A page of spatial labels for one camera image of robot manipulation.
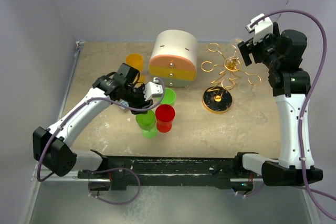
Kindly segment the clear round wine glass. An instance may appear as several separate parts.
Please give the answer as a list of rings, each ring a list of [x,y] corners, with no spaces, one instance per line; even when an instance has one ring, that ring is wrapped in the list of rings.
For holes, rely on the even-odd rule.
[[[235,50],[238,50],[238,44],[241,43],[243,40],[240,38],[234,38],[231,42],[230,45],[232,48],[234,48]]]

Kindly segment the green goblet front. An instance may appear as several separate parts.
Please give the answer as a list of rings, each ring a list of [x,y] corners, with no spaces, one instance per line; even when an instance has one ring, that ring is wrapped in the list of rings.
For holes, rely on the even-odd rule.
[[[157,135],[156,116],[152,110],[147,111],[146,114],[137,114],[135,120],[144,137],[154,138]]]

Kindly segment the red plastic goblet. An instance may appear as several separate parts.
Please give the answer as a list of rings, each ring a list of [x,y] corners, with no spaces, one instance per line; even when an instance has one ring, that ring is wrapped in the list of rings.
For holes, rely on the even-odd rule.
[[[161,133],[167,133],[172,128],[172,122],[175,118],[175,110],[171,105],[161,104],[155,110],[156,128]]]

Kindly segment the clear ribbed flute glass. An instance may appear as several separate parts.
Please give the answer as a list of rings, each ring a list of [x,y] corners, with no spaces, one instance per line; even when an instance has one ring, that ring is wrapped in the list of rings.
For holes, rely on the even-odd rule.
[[[240,92],[249,93],[249,92],[252,91],[253,86],[249,83],[240,83],[238,85],[238,89],[239,89]]]

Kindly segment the gold wine glass rack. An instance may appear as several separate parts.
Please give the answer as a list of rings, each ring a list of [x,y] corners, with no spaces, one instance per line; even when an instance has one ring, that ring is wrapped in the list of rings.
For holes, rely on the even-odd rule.
[[[203,61],[201,70],[203,72],[213,72],[216,68],[222,68],[218,73],[218,78],[211,81],[211,86],[207,88],[202,95],[202,104],[204,108],[214,114],[223,114],[233,104],[233,97],[230,90],[239,85],[242,77],[247,78],[247,82],[254,87],[261,84],[261,77],[257,74],[251,74],[242,69],[243,60],[238,57],[238,50],[233,49],[233,54],[225,56],[220,45],[216,42],[208,44],[207,50],[221,55],[221,63]]]

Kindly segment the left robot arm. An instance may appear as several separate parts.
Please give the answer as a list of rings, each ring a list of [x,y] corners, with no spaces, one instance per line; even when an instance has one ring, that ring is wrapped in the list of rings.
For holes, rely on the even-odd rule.
[[[89,170],[96,178],[107,174],[107,159],[102,154],[94,150],[73,151],[71,147],[91,121],[112,104],[133,114],[149,110],[153,102],[145,96],[145,85],[136,86],[139,77],[139,70],[123,63],[118,71],[98,77],[84,98],[60,120],[46,129],[34,130],[33,157],[38,162],[38,181],[44,181],[42,167],[59,177],[72,170]]]

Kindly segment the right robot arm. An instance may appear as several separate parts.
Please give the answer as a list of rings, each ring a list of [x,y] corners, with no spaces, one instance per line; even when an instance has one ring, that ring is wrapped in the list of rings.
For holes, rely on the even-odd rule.
[[[267,186],[303,186],[323,179],[315,167],[308,130],[305,99],[311,88],[309,74],[300,68],[307,47],[305,34],[287,29],[279,31],[276,22],[247,28],[253,38],[237,47],[246,66],[262,63],[268,68],[268,82],[280,117],[281,150],[278,159],[254,152],[239,152],[234,173],[246,177],[251,172],[262,176]]]

